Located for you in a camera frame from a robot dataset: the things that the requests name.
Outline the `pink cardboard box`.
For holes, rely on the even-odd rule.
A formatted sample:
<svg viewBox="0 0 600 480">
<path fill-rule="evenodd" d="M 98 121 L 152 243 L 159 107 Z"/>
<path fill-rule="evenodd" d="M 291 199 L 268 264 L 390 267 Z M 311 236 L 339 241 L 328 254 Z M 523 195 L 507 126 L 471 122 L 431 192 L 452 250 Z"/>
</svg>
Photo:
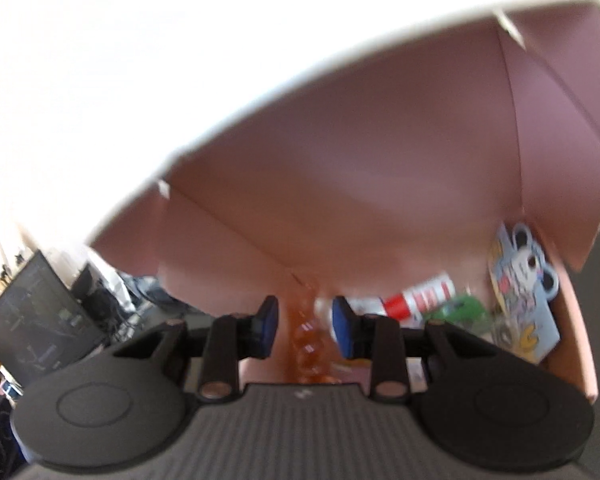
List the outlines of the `pink cardboard box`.
<svg viewBox="0 0 600 480">
<path fill-rule="evenodd" d="M 213 315 L 280 302 L 250 382 L 328 376 L 297 321 L 317 298 L 445 272 L 485 290 L 496 229 L 525 221 L 559 273 L 600 232 L 600 3 L 517 9 L 405 40 L 281 96 L 148 184 L 92 238 Z"/>
</svg>

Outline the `red white tube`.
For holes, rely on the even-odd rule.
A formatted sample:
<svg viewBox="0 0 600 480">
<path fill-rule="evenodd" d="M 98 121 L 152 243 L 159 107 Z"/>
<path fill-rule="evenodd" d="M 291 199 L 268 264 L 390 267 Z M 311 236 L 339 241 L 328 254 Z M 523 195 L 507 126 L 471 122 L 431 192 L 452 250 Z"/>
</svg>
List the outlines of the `red white tube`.
<svg viewBox="0 0 600 480">
<path fill-rule="evenodd" d="M 452 278 L 447 273 L 441 273 L 392 296 L 348 298 L 348 303 L 358 315 L 377 314 L 398 322 L 419 322 L 454 296 Z"/>
</svg>

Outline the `black laptop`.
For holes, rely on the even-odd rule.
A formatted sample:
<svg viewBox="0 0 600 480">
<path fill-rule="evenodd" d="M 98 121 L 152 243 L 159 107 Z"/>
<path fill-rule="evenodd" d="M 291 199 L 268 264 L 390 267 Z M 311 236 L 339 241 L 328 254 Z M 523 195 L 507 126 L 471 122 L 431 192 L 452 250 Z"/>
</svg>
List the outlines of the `black laptop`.
<svg viewBox="0 0 600 480">
<path fill-rule="evenodd" d="M 0 363 L 21 387 L 83 359 L 105 333 L 36 252 L 0 296 Z"/>
</svg>

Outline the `red translucent hand-shaped comb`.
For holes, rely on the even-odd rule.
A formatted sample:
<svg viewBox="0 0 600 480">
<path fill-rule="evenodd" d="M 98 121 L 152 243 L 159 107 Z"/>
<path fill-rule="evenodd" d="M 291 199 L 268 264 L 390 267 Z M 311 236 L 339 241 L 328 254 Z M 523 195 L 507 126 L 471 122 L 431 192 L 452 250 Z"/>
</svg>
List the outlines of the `red translucent hand-shaped comb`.
<svg viewBox="0 0 600 480">
<path fill-rule="evenodd" d="M 291 274 L 283 301 L 287 321 L 288 378 L 302 385 L 336 385 L 332 303 L 314 280 Z"/>
</svg>

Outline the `green frog toy bag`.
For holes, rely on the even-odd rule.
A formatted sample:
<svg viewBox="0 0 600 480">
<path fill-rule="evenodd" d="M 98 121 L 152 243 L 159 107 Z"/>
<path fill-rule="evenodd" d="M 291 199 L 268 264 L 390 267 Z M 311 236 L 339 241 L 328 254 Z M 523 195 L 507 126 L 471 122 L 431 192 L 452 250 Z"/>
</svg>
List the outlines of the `green frog toy bag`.
<svg viewBox="0 0 600 480">
<path fill-rule="evenodd" d="M 476 334 L 481 334 L 488 328 L 490 319 L 489 311 L 472 295 L 455 296 L 424 315 L 426 322 L 447 322 Z"/>
</svg>

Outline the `cartoon sticker packet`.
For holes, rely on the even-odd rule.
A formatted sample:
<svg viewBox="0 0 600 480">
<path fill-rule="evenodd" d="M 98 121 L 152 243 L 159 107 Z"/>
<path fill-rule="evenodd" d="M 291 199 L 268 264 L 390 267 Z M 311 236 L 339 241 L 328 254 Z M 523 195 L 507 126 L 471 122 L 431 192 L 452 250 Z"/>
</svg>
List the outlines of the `cartoon sticker packet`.
<svg viewBox="0 0 600 480">
<path fill-rule="evenodd" d="M 488 270 L 494 297 L 509 329 L 505 348 L 538 364 L 560 341 L 550 303 L 559 278 L 531 229 L 501 224 L 491 245 Z"/>
</svg>

